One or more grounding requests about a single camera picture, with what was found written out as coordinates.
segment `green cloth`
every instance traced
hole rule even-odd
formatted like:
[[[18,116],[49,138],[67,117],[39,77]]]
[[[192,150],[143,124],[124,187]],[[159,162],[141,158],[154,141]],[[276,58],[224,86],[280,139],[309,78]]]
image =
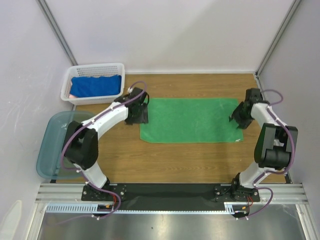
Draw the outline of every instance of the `green cloth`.
[[[234,98],[151,98],[140,138],[165,144],[243,141],[242,130],[228,118],[238,104]]]

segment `white wall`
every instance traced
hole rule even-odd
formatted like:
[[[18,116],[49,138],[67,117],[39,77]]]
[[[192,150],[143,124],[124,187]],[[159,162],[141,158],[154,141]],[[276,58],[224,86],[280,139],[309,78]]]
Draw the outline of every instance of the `white wall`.
[[[21,200],[21,240],[43,181],[36,162],[46,126],[71,109],[60,100],[70,63],[35,0],[1,1],[0,29],[0,223]]]
[[[293,0],[47,0],[78,64],[251,72]]]
[[[264,89],[277,89],[284,102],[277,114],[298,128],[292,176],[302,183],[320,226],[320,1],[305,0],[261,74]],[[276,96],[269,95],[274,101]]]

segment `folded cloth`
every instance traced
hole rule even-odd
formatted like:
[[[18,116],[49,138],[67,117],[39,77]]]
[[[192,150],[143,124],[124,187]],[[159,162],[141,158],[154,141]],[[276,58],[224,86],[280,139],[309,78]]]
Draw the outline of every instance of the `folded cloth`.
[[[78,98],[117,95],[121,91],[121,76],[79,76],[71,79],[70,94]]]

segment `wooden table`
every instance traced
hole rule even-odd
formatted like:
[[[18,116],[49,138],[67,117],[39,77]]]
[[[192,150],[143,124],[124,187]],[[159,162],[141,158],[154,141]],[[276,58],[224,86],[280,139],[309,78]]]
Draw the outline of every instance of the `wooden table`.
[[[236,98],[243,101],[246,89],[257,87],[252,74],[144,74],[126,75],[125,91],[140,80],[147,83],[151,98]],[[76,110],[98,114],[107,107],[108,104],[82,105]],[[147,143],[140,139],[138,124],[121,122],[101,137],[98,164],[111,182],[230,183],[253,162],[259,133],[258,123],[254,121],[243,131],[243,142]],[[271,175],[265,182],[283,183],[285,179]]]

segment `white basket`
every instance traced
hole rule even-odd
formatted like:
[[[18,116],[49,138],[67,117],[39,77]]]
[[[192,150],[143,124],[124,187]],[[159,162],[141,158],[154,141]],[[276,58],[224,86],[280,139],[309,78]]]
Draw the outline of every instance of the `white basket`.
[[[69,98],[73,77],[110,77],[121,75],[121,90],[118,95]],[[125,87],[125,66],[122,63],[101,63],[72,66],[68,69],[61,89],[61,99],[74,105],[112,103],[121,96]]]

